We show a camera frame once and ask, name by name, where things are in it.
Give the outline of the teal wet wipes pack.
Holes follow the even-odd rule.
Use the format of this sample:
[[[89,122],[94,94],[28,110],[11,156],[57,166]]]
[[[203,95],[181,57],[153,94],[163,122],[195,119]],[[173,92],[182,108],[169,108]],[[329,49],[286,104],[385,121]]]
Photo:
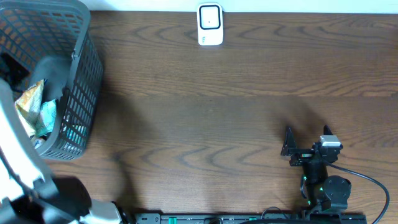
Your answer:
[[[47,101],[40,106],[39,116],[35,124],[37,136],[45,136],[53,131],[57,115],[56,100]]]

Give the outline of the yellow snack bag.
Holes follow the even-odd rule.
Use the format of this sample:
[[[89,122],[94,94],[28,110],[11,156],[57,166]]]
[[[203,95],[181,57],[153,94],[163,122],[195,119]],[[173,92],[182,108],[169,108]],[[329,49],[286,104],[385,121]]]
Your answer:
[[[17,115],[28,137],[36,134],[35,124],[40,113],[43,90],[44,80],[40,80],[15,101]]]

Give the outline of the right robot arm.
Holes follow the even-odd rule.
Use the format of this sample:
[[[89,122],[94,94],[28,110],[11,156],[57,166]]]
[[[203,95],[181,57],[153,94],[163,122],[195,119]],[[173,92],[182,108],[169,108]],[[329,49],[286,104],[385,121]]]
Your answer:
[[[292,129],[286,127],[280,154],[290,157],[290,166],[303,168],[300,191],[313,213],[342,212],[348,208],[351,182],[327,171],[342,149],[342,143],[328,126],[323,127],[323,134],[309,149],[298,148]]]

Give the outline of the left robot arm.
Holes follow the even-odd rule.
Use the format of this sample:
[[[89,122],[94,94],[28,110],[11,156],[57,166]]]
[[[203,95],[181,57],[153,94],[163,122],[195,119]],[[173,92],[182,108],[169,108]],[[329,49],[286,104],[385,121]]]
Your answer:
[[[1,64],[1,222],[122,223],[113,202],[90,197],[76,177],[56,176],[46,159],[83,155],[94,120],[103,76],[98,55],[47,55],[32,72],[10,59]],[[45,142],[35,146],[27,132],[42,118],[18,108],[15,86],[25,77],[39,85],[39,98],[55,103],[55,121]]]

